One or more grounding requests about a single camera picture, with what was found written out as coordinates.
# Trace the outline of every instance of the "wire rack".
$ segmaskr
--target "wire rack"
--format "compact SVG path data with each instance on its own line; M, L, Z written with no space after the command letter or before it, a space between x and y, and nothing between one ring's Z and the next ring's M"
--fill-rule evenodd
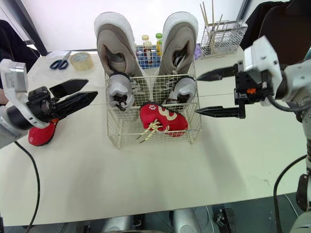
M107 104L108 137L118 148L129 144L139 144L148 135L148 133L146 133L137 140L140 134L145 131L139 117L140 106L143 103L147 101L156 101L162 104L163 102L161 101L169 96L169 93L179 79L188 75L196 80L193 62L187 74L157 76L157 67L146 68L144 72L146 74L144 77L130 77L133 93L135 88L140 86L140 90L134 93L135 106L121 111L117 107L111 107ZM108 82L109 77L105 75L106 99L108 99ZM167 131L166 133L154 133L144 144L172 142L175 140L188 140L190 143L193 143L198 133L202 130L201 115L194 112L195 109L200 108L198 93L196 92L191 103L164 104L162 106L181 113L188 122L188 129Z
M201 41L201 58L236 53L247 24L243 20L216 22L205 26Z

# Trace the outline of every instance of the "chopstick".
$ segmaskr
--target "chopstick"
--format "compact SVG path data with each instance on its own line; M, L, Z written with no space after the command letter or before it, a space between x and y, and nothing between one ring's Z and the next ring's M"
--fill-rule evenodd
M212 0L212 17L213 17L213 26L215 26L215 23L214 23L214 0Z
M222 18L223 18L223 14L222 14L222 16L220 16L220 19L219 19L219 22L218 22L218 24L217 24L215 33L216 33L216 31L218 30L218 28L219 28L219 25L220 25L220 22L222 21Z
M214 42L211 40L212 38L211 38L210 32L208 30L208 19L207 19L207 14L206 14L206 10L205 10L205 5L204 5L204 2L202 2L202 3L203 3L204 11L203 11L203 8L202 8L201 4L200 4L200 8L201 8L201 12L202 12L202 15L203 15L205 26L207 27L207 34L208 34L208 37L209 37L210 47L211 47L212 53L215 53Z

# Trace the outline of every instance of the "white table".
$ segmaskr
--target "white table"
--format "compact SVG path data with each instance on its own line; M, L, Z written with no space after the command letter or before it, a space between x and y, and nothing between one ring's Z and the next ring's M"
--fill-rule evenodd
M98 90L94 102L61 120L53 140L34 147L41 179L35 224L99 219L268 197L285 166L306 152L300 123L290 113L260 104L246 107L246 119L202 116L194 144L140 144L115 148L106 134L104 72L79 73L72 66L50 70L55 58L38 59L29 72L29 90L69 78L88 78L83 90ZM230 66L242 50L196 62L197 75ZM199 82L201 107L234 105L234 78ZM304 163L282 179L279 193L294 192ZM26 225L35 208L36 179L28 156L16 145L0 150L0 210L5 225Z

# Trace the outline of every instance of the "white wall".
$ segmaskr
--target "white wall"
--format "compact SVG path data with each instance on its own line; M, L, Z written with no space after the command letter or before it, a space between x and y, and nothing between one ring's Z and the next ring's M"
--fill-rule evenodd
M7 21L23 41L29 40L29 37L16 21L16 19L11 15L3 0L0 0L0 19Z
M201 42L204 22L200 10L202 0L22 0L46 49L95 49L94 19L106 11L124 15L130 22L135 42L148 34L152 42L161 32L165 19L176 11L188 11L199 22L198 41ZM215 21L235 20L242 0L214 0ZM211 0L205 0L211 21Z
M289 1L289 0L250 0L250 4L248 6L248 9L247 9L247 13L245 14L245 17L244 19L247 20L248 17L253 13L253 11L255 10L255 8L265 2L265 1Z

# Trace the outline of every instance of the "black cable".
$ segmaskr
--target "black cable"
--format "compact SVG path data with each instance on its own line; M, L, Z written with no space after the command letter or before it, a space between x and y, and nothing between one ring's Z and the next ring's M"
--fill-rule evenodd
M34 169L35 169L35 176L37 178L37 203L35 205L35 212L34 212L34 215L25 231L25 233L28 233L30 228L32 227L33 225L33 222L35 220L35 216L37 214L37 211L38 211L38 207L39 207L39 201L40 201L40 179L39 179L39 173L38 173L38 169L37 169L37 165L35 164L35 160L33 158L33 156L18 142L15 142L15 144L22 150L24 151L28 156L29 158L31 159L31 162L33 163L34 165Z
M268 95L267 96L268 101L277 109L282 110L284 112L301 112L304 111L308 108L311 108L311 101L307 102L306 104L297 107L297 108L288 108L288 107L284 107L283 105L278 104L274 98L272 97L272 95Z
M277 186L280 183L282 177L284 176L284 174L296 163L298 163L299 161L305 159L307 157L307 155L304 155L298 159L296 159L295 161L293 161L291 164L289 164L282 172L281 174L278 176L276 183L274 185L274 189L273 189L273 203L274 203L274 211L275 211L275 215L276 215L276 230L277 233L283 233L282 228L281 228L281 221L280 221L280 213L279 213L279 209L278 209L278 202L277 202Z
M64 223L63 228L60 230L60 233L63 233L67 227L68 223Z

